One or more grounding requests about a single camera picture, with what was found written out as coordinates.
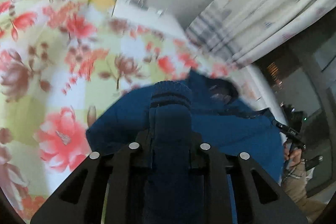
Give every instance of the silver screw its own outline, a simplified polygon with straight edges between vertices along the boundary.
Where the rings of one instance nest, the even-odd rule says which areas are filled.
[[[95,159],[98,159],[99,156],[100,156],[100,155],[99,155],[98,152],[92,152],[92,153],[90,154],[90,159],[95,160]]]
[[[202,143],[202,144],[200,145],[200,148],[201,148],[202,150],[209,150],[210,147],[211,147],[211,146],[210,146],[208,143]]]
[[[138,144],[137,142],[133,142],[133,143],[130,143],[130,144],[128,145],[128,147],[129,147],[130,149],[138,149],[138,148],[140,147],[140,144]]]
[[[243,159],[243,160],[248,160],[250,158],[250,154],[246,153],[246,152],[241,152],[239,154],[239,156]]]

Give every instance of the hand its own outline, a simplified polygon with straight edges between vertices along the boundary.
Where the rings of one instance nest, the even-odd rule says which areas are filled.
[[[283,144],[283,157],[285,160],[292,160],[289,166],[289,167],[292,167],[301,162],[302,150],[297,149],[297,150],[294,150],[291,154],[289,154],[289,149],[287,148],[287,145],[289,143],[290,143],[289,141],[286,141]]]

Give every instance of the white curtain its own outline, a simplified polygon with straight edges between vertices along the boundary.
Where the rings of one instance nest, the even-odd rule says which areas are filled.
[[[247,65],[335,6],[336,0],[214,0],[186,32],[205,50]]]

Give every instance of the patterned curtain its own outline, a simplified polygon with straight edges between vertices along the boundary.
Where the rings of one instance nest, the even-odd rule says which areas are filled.
[[[245,66],[335,6],[336,0],[214,0],[186,33],[204,50]]]

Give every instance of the person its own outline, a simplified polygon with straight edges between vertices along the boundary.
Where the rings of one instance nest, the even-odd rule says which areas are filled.
[[[287,144],[287,142],[284,143],[283,157],[285,160],[291,159],[292,162],[289,171],[285,170],[283,173],[281,187],[300,210],[303,211],[308,222],[313,223],[327,205],[307,197],[307,177],[305,161],[301,159],[302,150],[297,149],[289,154]]]

